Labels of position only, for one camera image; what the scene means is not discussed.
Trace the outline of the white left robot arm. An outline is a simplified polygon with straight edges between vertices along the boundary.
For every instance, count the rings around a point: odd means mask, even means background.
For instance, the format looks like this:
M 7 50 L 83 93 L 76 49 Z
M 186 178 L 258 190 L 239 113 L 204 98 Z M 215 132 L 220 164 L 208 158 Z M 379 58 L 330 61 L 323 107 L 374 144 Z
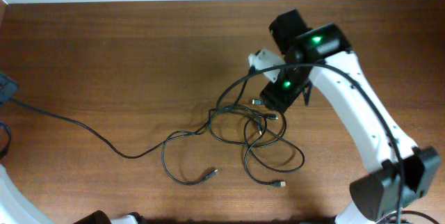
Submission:
M 17 84 L 9 76 L 1 72 L 1 105 L 9 101 L 17 90 Z M 22 195 L 8 176 L 3 165 L 1 165 L 1 223 L 54 223 Z M 75 224 L 141 223 L 143 223 L 143 218 L 137 213 L 130 213 L 111 219 L 101 210 L 97 210 L 75 222 Z

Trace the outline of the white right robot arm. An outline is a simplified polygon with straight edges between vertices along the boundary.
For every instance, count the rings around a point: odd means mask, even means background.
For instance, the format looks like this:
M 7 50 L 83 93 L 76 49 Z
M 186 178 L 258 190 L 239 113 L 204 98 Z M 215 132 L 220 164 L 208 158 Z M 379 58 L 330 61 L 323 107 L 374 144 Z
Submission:
M 346 36 L 335 24 L 309 28 L 299 12 L 269 26 L 279 53 L 262 49 L 249 58 L 268 84 L 260 97 L 284 113 L 298 97 L 319 89 L 348 130 L 367 175 L 349 186 L 351 203 L 333 223 L 399 223 L 407 207 L 428 192 L 441 163 L 394 121 L 373 91 Z

